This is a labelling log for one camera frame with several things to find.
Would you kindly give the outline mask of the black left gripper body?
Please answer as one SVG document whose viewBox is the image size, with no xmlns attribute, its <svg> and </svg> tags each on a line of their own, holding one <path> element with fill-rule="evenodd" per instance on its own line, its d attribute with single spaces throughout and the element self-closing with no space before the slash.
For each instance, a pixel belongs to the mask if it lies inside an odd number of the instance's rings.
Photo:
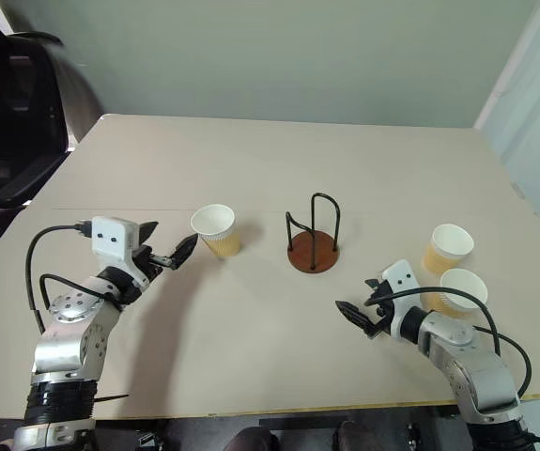
<svg viewBox="0 0 540 451">
<path fill-rule="evenodd" d="M 148 245 L 140 245 L 131 253 L 132 262 L 147 278 L 156 278 L 164 269 L 174 271 L 176 265 L 171 257 L 156 256 Z"/>
</svg>

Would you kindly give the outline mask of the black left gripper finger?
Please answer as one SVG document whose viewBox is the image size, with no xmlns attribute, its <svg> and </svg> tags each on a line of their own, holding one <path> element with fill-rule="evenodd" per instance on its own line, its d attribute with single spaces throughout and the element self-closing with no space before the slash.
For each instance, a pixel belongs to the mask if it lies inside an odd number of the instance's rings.
<svg viewBox="0 0 540 451">
<path fill-rule="evenodd" d="M 157 221 L 145 222 L 138 227 L 138 244 L 144 244 L 150 236 L 153 234 L 155 228 L 159 223 Z"/>
<path fill-rule="evenodd" d="M 192 255 L 197 242 L 197 234 L 192 234 L 183 239 L 176 246 L 174 253 L 169 257 L 169 268 L 171 270 L 177 270 Z"/>
</svg>

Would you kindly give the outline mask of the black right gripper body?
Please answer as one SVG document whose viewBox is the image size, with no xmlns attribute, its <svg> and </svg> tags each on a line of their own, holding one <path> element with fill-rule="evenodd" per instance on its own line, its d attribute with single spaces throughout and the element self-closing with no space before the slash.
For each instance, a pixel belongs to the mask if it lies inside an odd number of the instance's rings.
<svg viewBox="0 0 540 451">
<path fill-rule="evenodd" d="M 376 308 L 376 314 L 379 316 L 379 321 L 374 323 L 374 328 L 369 337 L 374 338 L 380 333 L 391 333 L 391 323 L 393 321 L 394 305 L 393 300 L 380 300 L 387 295 L 393 294 L 393 290 L 388 281 L 380 281 L 381 290 L 379 292 L 373 292 L 370 297 L 364 302 L 365 306 L 374 306 Z"/>
</svg>

